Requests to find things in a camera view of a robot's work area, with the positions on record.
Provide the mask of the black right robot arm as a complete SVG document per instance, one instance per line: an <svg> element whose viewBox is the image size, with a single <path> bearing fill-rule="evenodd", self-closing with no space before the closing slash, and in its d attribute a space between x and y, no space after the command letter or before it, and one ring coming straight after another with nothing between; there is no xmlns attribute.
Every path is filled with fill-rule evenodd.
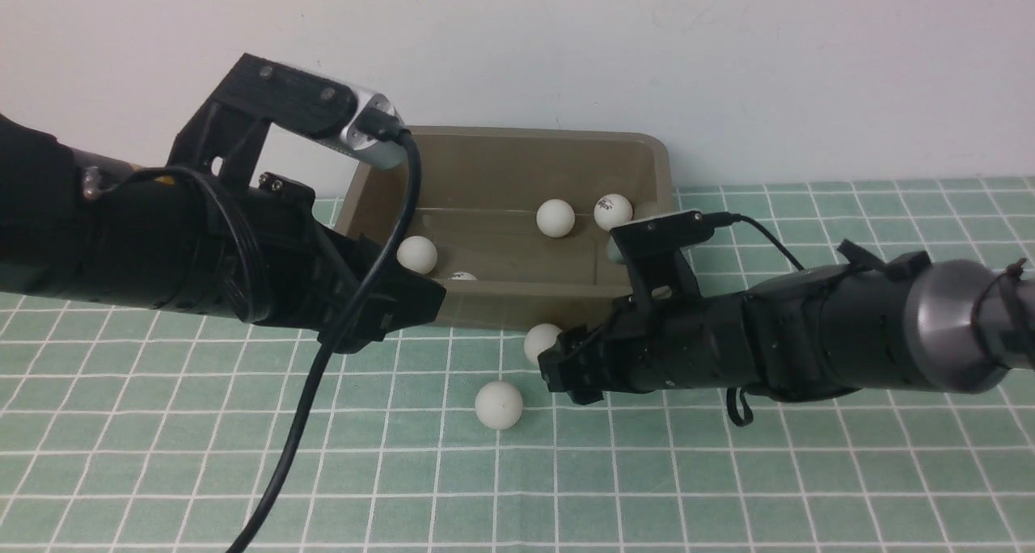
<svg viewBox="0 0 1035 553"><path fill-rule="evenodd" d="M548 390L580 405L607 392L727 391L787 404L862 390L976 395L1033 367L1033 281L926 251L883 261L850 241L846 264L746 291L619 300L598 328L558 336L539 357Z"/></svg>

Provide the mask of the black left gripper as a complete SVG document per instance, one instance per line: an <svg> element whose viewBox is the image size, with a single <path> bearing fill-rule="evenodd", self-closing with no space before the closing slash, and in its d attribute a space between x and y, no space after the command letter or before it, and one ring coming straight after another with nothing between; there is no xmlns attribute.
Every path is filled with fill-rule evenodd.
<svg viewBox="0 0 1035 553"><path fill-rule="evenodd" d="M202 310L258 326L298 328L353 353L404 328L436 320L445 288L391 255L365 305L344 323L383 244L349 237L313 214L315 192L265 173L238 186L208 176L203 187Z"/></svg>

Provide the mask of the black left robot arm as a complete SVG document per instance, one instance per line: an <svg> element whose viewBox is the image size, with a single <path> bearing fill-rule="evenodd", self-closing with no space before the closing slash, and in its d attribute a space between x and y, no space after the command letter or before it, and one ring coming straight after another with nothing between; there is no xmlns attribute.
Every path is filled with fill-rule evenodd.
<svg viewBox="0 0 1035 553"><path fill-rule="evenodd" d="M2 120L2 291L96 305L240 319L238 250L193 179L136 180L89 201L94 155ZM381 250L317 222L315 195L229 191L268 276L262 326L325 331Z"/></svg>

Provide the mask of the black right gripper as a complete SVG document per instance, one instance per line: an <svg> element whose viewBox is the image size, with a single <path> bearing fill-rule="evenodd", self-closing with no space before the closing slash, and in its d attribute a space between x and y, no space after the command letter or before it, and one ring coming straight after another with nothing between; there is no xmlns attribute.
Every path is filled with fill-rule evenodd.
<svg viewBox="0 0 1035 553"><path fill-rule="evenodd" d="M591 405L605 392L736 388L748 384L748 334L738 294L663 300L613 324L576 326L540 352L548 390Z"/></svg>

